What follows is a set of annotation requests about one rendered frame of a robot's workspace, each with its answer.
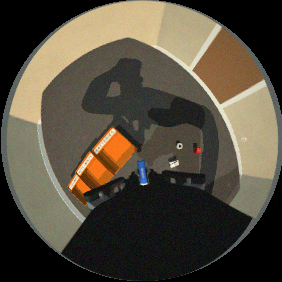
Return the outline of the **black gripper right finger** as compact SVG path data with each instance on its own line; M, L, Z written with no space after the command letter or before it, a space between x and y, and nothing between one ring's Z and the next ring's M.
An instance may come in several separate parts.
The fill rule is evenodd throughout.
M174 183L171 183L171 178L174 178L176 185L193 186L205 191L205 174L177 172L170 170L164 170L162 171L162 174L158 174L153 169L149 169L149 167L145 167L145 169L148 184L152 183L153 187L175 185Z

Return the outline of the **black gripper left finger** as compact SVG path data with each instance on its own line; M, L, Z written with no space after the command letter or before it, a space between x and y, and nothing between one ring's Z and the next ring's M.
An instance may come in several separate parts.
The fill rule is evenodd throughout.
M139 169L137 168L135 171L131 172L129 179L125 179L124 177L116 178L104 185L85 192L83 195L91 212L96 206L119 194L120 192L121 194L124 194L130 191L138 190L138 183L141 185ZM119 191L115 193L114 188L117 186Z

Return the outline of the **orange labelled bins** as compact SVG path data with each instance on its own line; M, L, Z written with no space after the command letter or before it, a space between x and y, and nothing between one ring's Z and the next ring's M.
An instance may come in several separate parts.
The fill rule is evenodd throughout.
M87 203L83 194L107 183L136 152L137 148L122 136L112 126L76 170L68 189L84 206Z

